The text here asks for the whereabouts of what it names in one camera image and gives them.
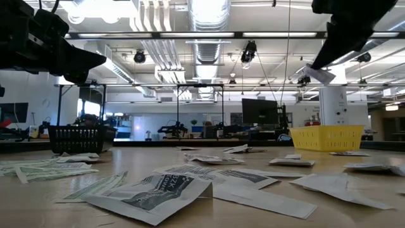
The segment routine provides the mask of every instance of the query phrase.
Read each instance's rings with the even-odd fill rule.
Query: black basket
[[[49,126],[53,153],[100,153],[113,147],[116,129],[108,126]]]

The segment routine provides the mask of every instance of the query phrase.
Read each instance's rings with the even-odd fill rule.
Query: yellow plastic bin
[[[291,128],[294,147],[315,151],[360,149],[363,125],[310,126]]]

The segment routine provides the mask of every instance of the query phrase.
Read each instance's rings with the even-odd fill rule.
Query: workbench
[[[223,156],[224,148],[201,148],[205,155]],[[382,162],[399,165],[405,162],[405,153],[369,151],[371,157],[332,156],[325,152],[295,150],[293,147],[255,148],[267,149],[265,153],[225,155],[244,159],[245,165],[211,166],[214,168],[252,168],[266,171],[295,172],[302,174],[343,172],[349,162]],[[55,203],[58,199],[82,189],[99,179],[128,170],[128,182],[147,177],[158,167],[187,163],[184,151],[175,148],[113,148],[100,154],[105,163],[92,166],[99,172],[22,184],[17,177],[0,177],[1,227],[151,227],[143,222],[102,210],[87,203]],[[316,160],[313,168],[269,166],[268,162],[287,154],[302,154],[303,160]],[[51,151],[34,151],[0,155],[0,161],[35,160],[52,157]],[[349,173],[348,188],[364,196],[393,206],[396,210],[378,210],[348,203],[329,195],[308,191],[288,183],[292,179],[278,178],[282,182],[263,189],[318,205],[308,219],[302,220],[257,208],[238,205],[219,199],[197,199],[158,227],[405,227],[405,196],[396,193],[405,189],[405,177]]]

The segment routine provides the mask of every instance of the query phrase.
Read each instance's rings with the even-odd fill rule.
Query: ceiling
[[[33,7],[37,8],[36,0],[26,0]],[[45,7],[52,7],[53,1],[43,1]],[[272,8],[269,1],[250,1],[250,0],[232,0],[230,10],[230,19],[228,29],[231,31],[288,31],[289,25],[291,31],[324,31],[326,22],[330,15],[314,14],[310,8],[311,0],[291,1],[293,8],[286,7],[289,1],[277,0],[278,6]],[[174,31],[189,31],[187,1],[171,0],[173,7],[170,11],[171,27]],[[59,7],[57,14],[68,22],[68,13]],[[397,7],[388,12],[375,26],[377,31],[386,31],[393,26],[405,20],[405,0],[399,0]],[[77,32],[132,32],[129,26],[129,18],[121,18],[114,24],[104,22],[101,18],[86,18],[82,23],[73,25],[70,23],[70,29]],[[137,49],[144,49],[140,41],[89,41],[97,42],[98,46],[108,45],[113,51],[113,61],[119,63],[125,70],[132,74],[132,77],[142,83],[158,83],[154,77],[155,64],[146,53],[146,62],[135,64],[133,54]],[[239,59],[241,50],[244,49],[247,40],[231,40],[230,44],[224,44],[221,54],[221,63],[218,67],[216,83],[228,83],[230,73],[235,73],[238,84],[252,84],[266,82],[265,74],[269,81],[274,83],[286,83],[290,81],[296,83],[295,72],[306,63],[314,60],[322,46],[321,40],[256,40],[260,58],[255,57],[249,69],[242,69]],[[185,69],[185,79],[192,80],[196,77],[194,74],[194,57],[192,54],[192,45],[186,44],[185,40],[175,40],[177,52],[182,66]],[[370,51],[372,61],[384,57],[400,48],[405,47],[404,40],[391,40]],[[390,67],[405,63],[405,51],[384,58],[373,65],[362,70],[358,70],[357,62],[346,63],[346,77],[348,82],[354,82],[360,76],[367,76],[373,73],[384,72]],[[117,76],[103,68],[97,67],[93,70],[90,77],[95,77],[99,82],[114,83],[117,82]],[[393,79],[405,77],[405,67],[393,74],[387,74],[383,77],[371,80],[372,83],[387,82]]]

